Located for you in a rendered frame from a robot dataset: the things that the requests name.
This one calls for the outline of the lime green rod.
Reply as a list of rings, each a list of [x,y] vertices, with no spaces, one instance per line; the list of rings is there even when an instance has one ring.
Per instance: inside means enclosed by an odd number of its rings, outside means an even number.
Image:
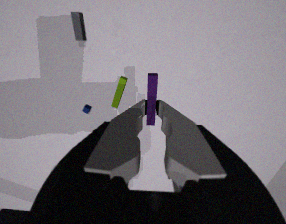
[[[123,91],[124,91],[127,79],[128,78],[123,77],[123,76],[120,77],[119,83],[118,83],[118,86],[117,86],[117,89],[116,89],[116,92],[115,92],[115,96],[114,96],[114,99],[113,99],[113,102],[112,102],[112,105],[111,105],[112,107],[118,108],[118,105],[120,103],[120,100],[121,100],[121,97],[122,97],[122,94],[123,94]]]

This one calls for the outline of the purple rod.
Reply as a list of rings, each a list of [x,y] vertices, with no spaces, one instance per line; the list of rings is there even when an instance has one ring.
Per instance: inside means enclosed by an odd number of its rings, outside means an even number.
[[[158,73],[148,73],[147,124],[155,126]]]

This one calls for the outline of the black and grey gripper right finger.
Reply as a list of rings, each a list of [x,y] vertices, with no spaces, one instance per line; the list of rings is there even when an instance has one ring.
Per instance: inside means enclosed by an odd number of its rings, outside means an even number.
[[[209,130],[162,100],[156,100],[156,115],[166,136],[164,165],[174,192],[180,192],[187,180],[195,180],[201,193],[238,206],[261,224],[286,224],[259,177]]]

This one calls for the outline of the small blue cube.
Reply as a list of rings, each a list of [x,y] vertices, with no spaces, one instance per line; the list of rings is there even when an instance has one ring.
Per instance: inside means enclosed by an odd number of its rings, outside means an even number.
[[[88,114],[88,113],[90,112],[91,108],[92,108],[91,106],[89,106],[88,104],[86,104],[86,105],[84,106],[84,108],[83,108],[82,111]]]

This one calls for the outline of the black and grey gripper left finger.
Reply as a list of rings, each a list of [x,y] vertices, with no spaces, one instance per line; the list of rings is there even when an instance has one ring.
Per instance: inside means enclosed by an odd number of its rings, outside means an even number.
[[[61,207],[86,193],[110,189],[114,176],[129,181],[139,173],[143,99],[102,123],[74,146],[49,174],[23,224],[44,224]],[[137,136],[136,136],[136,135]]]

